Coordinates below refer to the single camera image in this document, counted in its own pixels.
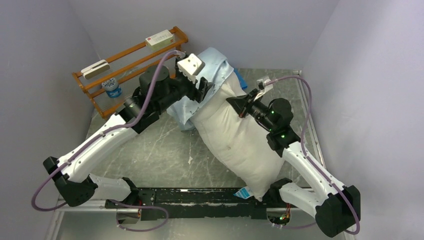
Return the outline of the light blue pillowcase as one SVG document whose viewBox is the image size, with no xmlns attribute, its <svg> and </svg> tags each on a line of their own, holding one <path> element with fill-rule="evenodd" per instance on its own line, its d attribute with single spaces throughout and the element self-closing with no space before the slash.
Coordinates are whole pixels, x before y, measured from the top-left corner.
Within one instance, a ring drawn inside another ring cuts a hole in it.
<svg viewBox="0 0 424 240">
<path fill-rule="evenodd" d="M 235 76 L 235 85 L 240 89 L 242 88 L 235 69 L 228 62 L 228 58 L 220 51 L 209 47 L 199 53 L 197 57 L 205 63 L 205 67 L 200 71 L 196 79 L 205 78 L 208 83 L 212 84 L 212 88 L 207 91 L 205 98 L 200 103 L 185 96 L 166 110 L 182 131 L 189 131 L 195 128 L 191 118 L 206 106 L 231 75 Z"/>
</svg>

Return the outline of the white pillow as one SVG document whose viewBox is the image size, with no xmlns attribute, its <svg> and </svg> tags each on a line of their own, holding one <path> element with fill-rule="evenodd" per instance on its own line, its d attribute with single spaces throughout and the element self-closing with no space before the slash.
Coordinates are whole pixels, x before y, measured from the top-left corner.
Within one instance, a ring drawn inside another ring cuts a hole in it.
<svg viewBox="0 0 424 240">
<path fill-rule="evenodd" d="M 262 201 L 284 160 L 270 149 L 267 131 L 252 116 L 240 118 L 227 98 L 245 95 L 235 73 L 191 118 L 210 152 Z"/>
</svg>

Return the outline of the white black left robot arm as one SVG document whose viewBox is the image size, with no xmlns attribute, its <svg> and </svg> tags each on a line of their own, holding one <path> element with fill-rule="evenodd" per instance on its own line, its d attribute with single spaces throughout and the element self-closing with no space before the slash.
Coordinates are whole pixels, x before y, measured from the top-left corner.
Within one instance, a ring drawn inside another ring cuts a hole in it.
<svg viewBox="0 0 424 240">
<path fill-rule="evenodd" d="M 175 65 L 175 76 L 165 66 L 153 65 L 139 76 L 132 95 L 107 122 L 81 145 L 59 158 L 48 157 L 43 166 L 64 203 L 77 207 L 90 200 L 114 200 L 126 208 L 139 201 L 139 189 L 127 177 L 105 178 L 92 170 L 116 148 L 159 120 L 171 105 L 187 98 L 201 103 L 212 84 L 200 72 L 204 63 Z"/>
</svg>

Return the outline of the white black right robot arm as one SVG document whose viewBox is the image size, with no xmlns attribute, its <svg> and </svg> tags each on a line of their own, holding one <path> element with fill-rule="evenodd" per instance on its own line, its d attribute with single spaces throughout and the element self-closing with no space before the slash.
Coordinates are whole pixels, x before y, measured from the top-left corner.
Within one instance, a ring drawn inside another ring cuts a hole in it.
<svg viewBox="0 0 424 240">
<path fill-rule="evenodd" d="M 269 105 L 255 99 L 253 93 L 229 97 L 226 100 L 240 118 L 248 116 L 268 133 L 271 150 L 289 162 L 306 180 L 312 192 L 305 190 L 287 178 L 271 184 L 265 199 L 272 206 L 292 205 L 314 218 L 315 224 L 328 237 L 360 230 L 361 194 L 354 186 L 346 186 L 332 176 L 306 149 L 304 140 L 291 127 L 294 117 L 290 102 L 276 98 Z"/>
</svg>

